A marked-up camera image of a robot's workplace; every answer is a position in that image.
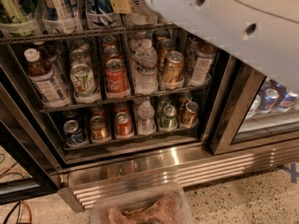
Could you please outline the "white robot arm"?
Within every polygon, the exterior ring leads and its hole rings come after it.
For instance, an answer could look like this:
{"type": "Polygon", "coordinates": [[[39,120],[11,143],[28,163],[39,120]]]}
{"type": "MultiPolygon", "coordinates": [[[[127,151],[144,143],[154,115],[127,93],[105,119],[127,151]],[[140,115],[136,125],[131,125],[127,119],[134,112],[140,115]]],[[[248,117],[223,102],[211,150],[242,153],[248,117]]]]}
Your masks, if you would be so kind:
{"type": "Polygon", "coordinates": [[[110,0],[116,13],[159,14],[299,91],[299,0],[110,0]]]}

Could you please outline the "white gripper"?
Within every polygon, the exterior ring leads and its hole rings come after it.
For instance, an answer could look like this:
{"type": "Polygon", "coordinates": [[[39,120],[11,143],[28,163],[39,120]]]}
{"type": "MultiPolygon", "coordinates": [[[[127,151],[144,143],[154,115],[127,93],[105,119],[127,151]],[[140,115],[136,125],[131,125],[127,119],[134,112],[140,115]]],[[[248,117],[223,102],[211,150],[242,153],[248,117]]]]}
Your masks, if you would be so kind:
{"type": "Polygon", "coordinates": [[[120,14],[136,12],[144,16],[157,15],[150,5],[150,0],[110,0],[113,11],[120,14]]]}

